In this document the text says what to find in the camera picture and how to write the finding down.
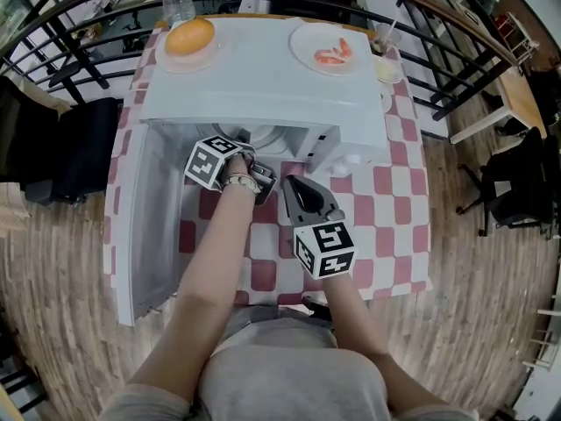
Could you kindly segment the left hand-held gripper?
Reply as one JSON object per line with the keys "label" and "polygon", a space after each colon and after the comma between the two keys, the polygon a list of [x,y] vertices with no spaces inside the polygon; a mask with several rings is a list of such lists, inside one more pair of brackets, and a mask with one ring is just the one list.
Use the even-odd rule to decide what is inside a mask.
{"label": "left hand-held gripper", "polygon": [[263,205],[273,191],[277,177],[269,166],[257,161],[256,150],[251,144],[251,133],[246,129],[240,129],[235,139],[213,135],[196,141],[184,175],[207,190],[222,192],[228,181],[224,176],[227,162],[238,153],[249,160],[250,175],[240,175],[235,182],[246,183],[256,195],[255,204]]}

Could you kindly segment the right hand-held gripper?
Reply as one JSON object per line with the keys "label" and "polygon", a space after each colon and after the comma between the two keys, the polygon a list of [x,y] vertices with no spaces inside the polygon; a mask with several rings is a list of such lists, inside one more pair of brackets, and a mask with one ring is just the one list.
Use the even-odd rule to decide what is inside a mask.
{"label": "right hand-held gripper", "polygon": [[291,252],[303,270],[314,280],[349,274],[357,246],[328,189],[309,178],[288,175],[283,195],[292,225]]}

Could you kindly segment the person's left hand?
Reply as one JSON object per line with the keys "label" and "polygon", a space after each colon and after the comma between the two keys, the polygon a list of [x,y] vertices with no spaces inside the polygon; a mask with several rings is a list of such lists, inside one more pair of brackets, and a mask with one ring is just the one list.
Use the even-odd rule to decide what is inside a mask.
{"label": "person's left hand", "polygon": [[243,154],[238,153],[229,158],[224,172],[225,177],[231,175],[250,175],[248,163]]}

